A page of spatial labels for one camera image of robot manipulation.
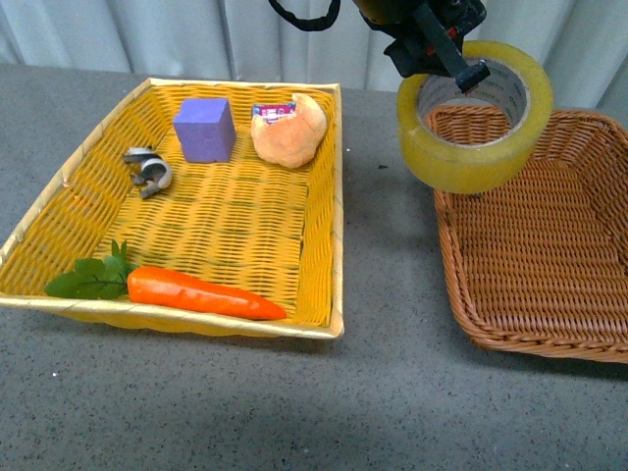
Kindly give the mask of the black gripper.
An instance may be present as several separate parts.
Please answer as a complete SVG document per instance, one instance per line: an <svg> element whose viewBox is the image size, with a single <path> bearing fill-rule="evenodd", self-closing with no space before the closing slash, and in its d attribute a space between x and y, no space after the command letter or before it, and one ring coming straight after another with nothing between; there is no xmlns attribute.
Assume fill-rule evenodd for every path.
<svg viewBox="0 0 628 471"><path fill-rule="evenodd" d="M487 15L481 1L357 1L362 18L393 38L385 54L405 79L442 75L462 93L490 76L485 60L469 64L462 55L464 36Z"/></svg>

